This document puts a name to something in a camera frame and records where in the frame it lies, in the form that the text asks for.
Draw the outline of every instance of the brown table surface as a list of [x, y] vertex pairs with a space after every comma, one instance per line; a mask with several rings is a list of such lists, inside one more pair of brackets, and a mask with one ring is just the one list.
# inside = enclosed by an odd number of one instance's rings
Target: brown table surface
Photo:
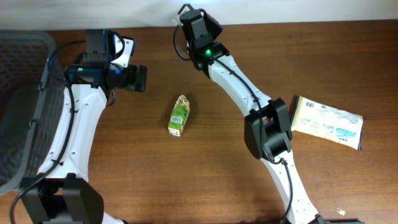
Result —
[[[243, 141], [243, 116], [217, 84], [180, 60], [174, 28], [115, 29], [134, 37], [131, 63], [149, 67], [144, 93], [117, 91], [99, 119], [90, 184], [106, 211], [130, 223], [271, 221], [284, 212], [268, 170]], [[50, 32], [57, 44], [85, 32]], [[326, 219], [398, 220], [398, 21], [226, 26], [219, 40], [260, 90], [292, 109], [296, 95], [364, 115], [363, 151], [294, 132], [295, 163]], [[63, 66], [84, 45], [62, 51]], [[182, 137], [167, 123], [184, 94], [191, 113]], [[0, 199], [8, 222], [15, 193]], [[344, 210], [345, 216], [337, 210]], [[30, 223], [22, 203], [18, 223]]]

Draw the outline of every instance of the white background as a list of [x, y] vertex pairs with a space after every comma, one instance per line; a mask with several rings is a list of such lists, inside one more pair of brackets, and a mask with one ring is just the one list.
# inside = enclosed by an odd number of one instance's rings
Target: white background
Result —
[[0, 29], [174, 26], [185, 2], [221, 24], [398, 19], [398, 0], [0, 0]]

